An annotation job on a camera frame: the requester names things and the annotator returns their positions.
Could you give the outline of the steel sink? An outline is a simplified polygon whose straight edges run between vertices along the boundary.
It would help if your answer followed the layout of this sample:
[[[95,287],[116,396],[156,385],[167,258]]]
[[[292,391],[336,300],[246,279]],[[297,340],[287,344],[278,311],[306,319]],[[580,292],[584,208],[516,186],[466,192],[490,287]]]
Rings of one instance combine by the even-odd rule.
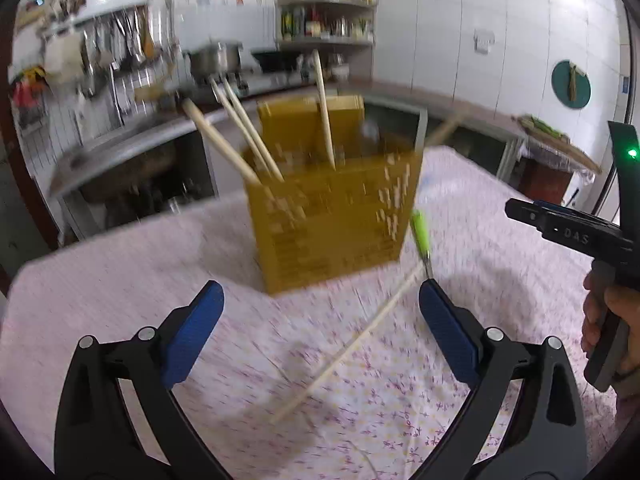
[[[204,141],[190,119],[160,115],[74,148],[56,164],[48,196],[79,193],[89,204],[103,204],[147,184],[164,193],[214,194]]]

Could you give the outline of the hanging utensil rack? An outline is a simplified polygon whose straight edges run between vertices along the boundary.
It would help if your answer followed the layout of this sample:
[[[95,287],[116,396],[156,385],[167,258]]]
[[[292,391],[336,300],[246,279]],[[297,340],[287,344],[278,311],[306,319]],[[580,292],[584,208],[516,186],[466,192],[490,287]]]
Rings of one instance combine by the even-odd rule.
[[[70,3],[37,22],[36,66],[49,84],[78,82],[92,96],[110,75],[127,75],[170,57],[167,12],[150,0],[107,0],[63,15]]]

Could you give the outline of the dark wooden door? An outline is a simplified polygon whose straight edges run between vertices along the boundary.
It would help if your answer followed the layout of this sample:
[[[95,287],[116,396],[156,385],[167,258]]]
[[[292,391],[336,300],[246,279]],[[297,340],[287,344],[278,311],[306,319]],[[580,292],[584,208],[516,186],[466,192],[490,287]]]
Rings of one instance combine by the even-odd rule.
[[[14,127],[9,84],[1,84],[1,291],[29,261],[58,249],[58,227],[29,174]]]

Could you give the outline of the steel cooking pot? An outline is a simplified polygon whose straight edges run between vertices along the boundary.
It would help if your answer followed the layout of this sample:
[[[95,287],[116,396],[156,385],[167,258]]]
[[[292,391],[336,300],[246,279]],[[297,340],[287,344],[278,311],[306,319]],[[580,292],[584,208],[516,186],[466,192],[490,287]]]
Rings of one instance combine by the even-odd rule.
[[[203,47],[186,52],[190,72],[195,79],[237,73],[241,69],[243,45],[237,41],[209,41]]]

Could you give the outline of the green round wall board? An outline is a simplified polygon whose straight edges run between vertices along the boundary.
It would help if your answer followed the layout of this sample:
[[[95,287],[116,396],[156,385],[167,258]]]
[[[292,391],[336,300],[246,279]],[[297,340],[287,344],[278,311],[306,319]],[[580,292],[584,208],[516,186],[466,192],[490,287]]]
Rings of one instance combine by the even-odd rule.
[[[591,98],[587,74],[570,60],[563,60],[554,66],[551,87],[559,101],[572,110],[582,110]]]

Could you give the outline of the black wok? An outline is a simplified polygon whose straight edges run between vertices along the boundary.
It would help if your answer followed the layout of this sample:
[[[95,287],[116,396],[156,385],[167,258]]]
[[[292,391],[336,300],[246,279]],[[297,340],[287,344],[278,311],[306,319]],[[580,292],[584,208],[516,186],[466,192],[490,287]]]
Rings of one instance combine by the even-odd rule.
[[[251,50],[250,54],[258,63],[263,74],[296,72],[298,59],[302,55],[294,50]]]

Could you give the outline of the gold perforated utensil holder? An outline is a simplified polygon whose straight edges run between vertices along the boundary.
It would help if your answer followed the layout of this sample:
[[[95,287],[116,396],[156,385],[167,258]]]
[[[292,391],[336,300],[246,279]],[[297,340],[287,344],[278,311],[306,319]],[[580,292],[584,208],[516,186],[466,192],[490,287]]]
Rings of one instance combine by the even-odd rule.
[[[262,101],[262,140],[282,176],[246,186],[265,289],[270,295],[398,259],[423,154],[382,132],[361,134],[361,96]]]

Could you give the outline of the floral tablecloth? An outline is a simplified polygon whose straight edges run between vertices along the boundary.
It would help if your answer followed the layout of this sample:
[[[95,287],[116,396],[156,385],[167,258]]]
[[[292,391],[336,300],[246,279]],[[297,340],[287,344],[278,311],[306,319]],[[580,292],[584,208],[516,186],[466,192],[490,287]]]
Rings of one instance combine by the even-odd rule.
[[[510,338],[559,337],[581,372],[587,257],[506,218],[511,189],[449,148],[425,155],[416,204],[434,273],[456,304]],[[21,270],[1,330],[1,399],[30,446],[53,460],[62,385],[77,341],[127,339],[188,304],[208,281],[224,313],[188,379],[183,411],[238,479],[405,479],[468,390],[418,308],[423,275],[297,410],[271,416],[349,344],[421,262],[398,261],[277,297],[264,289],[243,193],[163,214]]]

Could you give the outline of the green frog handle fork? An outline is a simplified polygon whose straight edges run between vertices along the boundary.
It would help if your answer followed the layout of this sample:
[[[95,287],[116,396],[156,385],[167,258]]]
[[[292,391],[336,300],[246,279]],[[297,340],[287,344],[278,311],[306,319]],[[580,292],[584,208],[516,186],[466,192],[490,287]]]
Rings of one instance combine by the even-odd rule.
[[[411,214],[410,224],[413,239],[416,243],[416,250],[424,264],[426,277],[434,278],[431,262],[430,237],[428,236],[428,229],[423,212],[415,209]]]

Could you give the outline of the wooden chopstick pair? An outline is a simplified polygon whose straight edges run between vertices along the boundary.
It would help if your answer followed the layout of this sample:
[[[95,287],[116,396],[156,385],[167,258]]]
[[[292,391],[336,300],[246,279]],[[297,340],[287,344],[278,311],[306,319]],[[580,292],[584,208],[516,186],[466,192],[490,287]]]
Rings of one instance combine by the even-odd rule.
[[[466,118],[465,113],[460,113],[449,117],[438,125],[431,132],[427,133],[424,141],[424,148],[434,148],[435,146],[447,143],[450,136],[462,125]]]

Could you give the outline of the corner shelf with bottles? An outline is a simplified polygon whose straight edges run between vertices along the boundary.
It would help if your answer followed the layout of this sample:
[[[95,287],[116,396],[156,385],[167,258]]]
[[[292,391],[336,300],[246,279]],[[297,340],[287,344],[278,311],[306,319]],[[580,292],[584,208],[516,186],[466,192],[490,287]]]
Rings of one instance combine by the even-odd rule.
[[[363,0],[278,0],[281,49],[367,49],[375,44],[378,3]]]

